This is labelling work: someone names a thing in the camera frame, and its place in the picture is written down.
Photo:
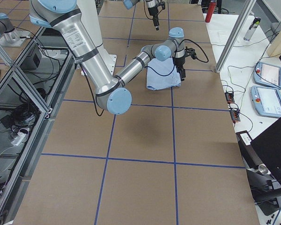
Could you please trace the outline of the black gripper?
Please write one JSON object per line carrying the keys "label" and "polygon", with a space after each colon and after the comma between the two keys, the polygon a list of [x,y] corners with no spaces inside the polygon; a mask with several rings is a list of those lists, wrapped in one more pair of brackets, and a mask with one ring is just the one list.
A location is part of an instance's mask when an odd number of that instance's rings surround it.
{"label": "black gripper", "polygon": [[173,63],[175,65],[175,67],[177,68],[177,72],[180,75],[180,80],[184,81],[186,78],[185,75],[185,69],[183,67],[183,65],[185,64],[185,57],[173,57]]}
{"label": "black gripper", "polygon": [[152,21],[153,21],[155,29],[159,30],[159,19],[158,19],[159,9],[158,9],[158,7],[157,6],[148,7],[148,12],[149,12],[149,15],[153,17]]}

